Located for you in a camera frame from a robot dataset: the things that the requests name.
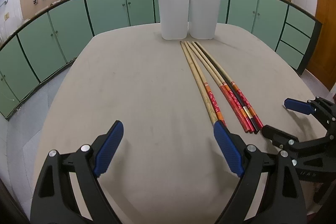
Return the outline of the white twin utensil holder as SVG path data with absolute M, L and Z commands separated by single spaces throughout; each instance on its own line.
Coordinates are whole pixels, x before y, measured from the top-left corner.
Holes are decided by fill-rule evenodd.
M 215 36 L 221 0 L 158 0 L 161 35 L 165 40 Z

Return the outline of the brown wooden door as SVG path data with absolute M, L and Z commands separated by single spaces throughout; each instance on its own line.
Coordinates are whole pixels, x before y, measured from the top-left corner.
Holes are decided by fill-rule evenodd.
M 315 17 L 322 23 L 317 45 L 307 65 L 328 90 L 335 84 L 335 0 L 317 0 Z

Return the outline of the green kitchen cabinet run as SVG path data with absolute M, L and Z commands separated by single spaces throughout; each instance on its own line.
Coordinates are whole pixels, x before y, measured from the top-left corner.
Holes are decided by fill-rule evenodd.
M 158 0 L 62 0 L 50 6 L 1 46 L 1 114 L 9 118 L 94 36 L 159 21 Z M 251 32 L 298 74 L 307 67 L 322 28 L 310 13 L 284 0 L 221 0 L 218 21 Z

